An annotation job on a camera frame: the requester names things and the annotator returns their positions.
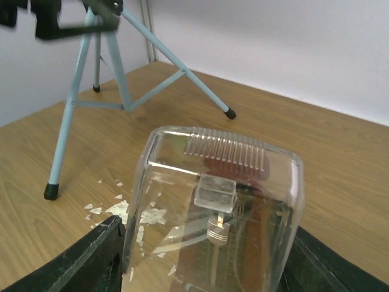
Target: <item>clear plastic case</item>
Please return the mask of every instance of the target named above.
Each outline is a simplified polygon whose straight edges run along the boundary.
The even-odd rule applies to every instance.
[[[156,129],[137,165],[122,291],[276,291],[304,205],[297,155],[223,131]]]

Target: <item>light blue tripod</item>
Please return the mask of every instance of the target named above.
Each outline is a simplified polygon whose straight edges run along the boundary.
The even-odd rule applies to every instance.
[[[81,78],[84,71],[86,56],[88,54],[89,43],[91,42],[91,35],[84,35],[81,41],[80,53],[78,55],[77,67],[75,70],[74,79],[72,82],[69,96],[66,100],[65,110],[62,118],[62,124],[57,141],[57,147],[55,149],[54,160],[51,168],[49,182],[47,183],[44,191],[44,198],[47,200],[55,200],[58,197],[59,178],[62,169],[62,163],[66,150],[67,140],[69,138],[69,132],[71,129],[71,123],[73,118],[74,108],[76,106],[90,106],[97,108],[116,108],[131,112],[140,106],[143,102],[146,102],[152,96],[163,90],[168,85],[179,79],[181,76],[186,75],[191,81],[193,81],[201,90],[205,92],[226,114],[229,119],[236,117],[235,112],[230,109],[219,97],[216,96],[194,73],[189,70],[183,62],[181,62],[170,50],[159,41],[128,9],[125,7],[121,12],[122,16],[127,19],[142,35],[146,37],[150,43],[152,43],[157,49],[159,49],[179,70],[171,77],[167,78],[160,85],[156,86],[150,92],[146,93],[136,102],[131,101],[131,94],[129,92],[126,76],[123,68],[122,58],[120,57],[119,46],[117,44],[116,35],[114,32],[106,34],[109,54],[112,59],[114,75],[119,87],[119,93],[122,98],[122,104],[105,103],[105,102],[85,102],[78,99],[78,91],[80,90]],[[100,18],[94,15],[91,9],[88,9],[85,24],[91,26]],[[97,34],[96,46],[95,46],[95,81],[93,89],[95,92],[100,91],[100,49],[101,49],[101,35]]]

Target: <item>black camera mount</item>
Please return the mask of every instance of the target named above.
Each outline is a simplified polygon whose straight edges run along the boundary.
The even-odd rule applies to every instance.
[[[122,0],[82,0],[86,8],[91,8],[101,22],[93,26],[60,27],[58,17],[61,13],[61,0],[0,0],[0,25],[15,28],[18,9],[28,9],[36,16],[35,37],[44,41],[76,37],[87,33],[110,32],[119,27]]]

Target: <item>black plastic base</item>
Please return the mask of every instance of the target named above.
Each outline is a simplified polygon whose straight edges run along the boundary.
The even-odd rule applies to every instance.
[[[122,219],[110,216],[59,256],[1,291],[121,292],[125,233]]]
[[[100,92],[100,87],[99,86],[98,87],[93,86],[93,91],[94,92]]]
[[[236,118],[236,112],[234,112],[233,109],[229,108],[228,111],[226,111],[224,113],[230,120],[233,120],[234,118]]]
[[[60,188],[59,184],[47,184],[44,189],[44,199],[49,201],[54,201],[58,198],[58,189]]]

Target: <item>wood grain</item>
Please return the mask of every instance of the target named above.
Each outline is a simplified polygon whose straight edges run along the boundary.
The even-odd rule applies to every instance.
[[[152,63],[128,74],[137,99],[174,72]],[[131,114],[77,108],[57,201],[43,199],[64,103],[0,128],[0,288],[39,268],[130,200],[136,162],[153,129],[212,127],[298,154],[305,164],[303,228],[350,262],[389,283],[389,128],[216,77],[199,75],[238,114],[228,120],[181,78]],[[115,81],[80,94],[119,101]],[[26,102],[33,102],[26,97]],[[117,180],[123,186],[117,186]]]

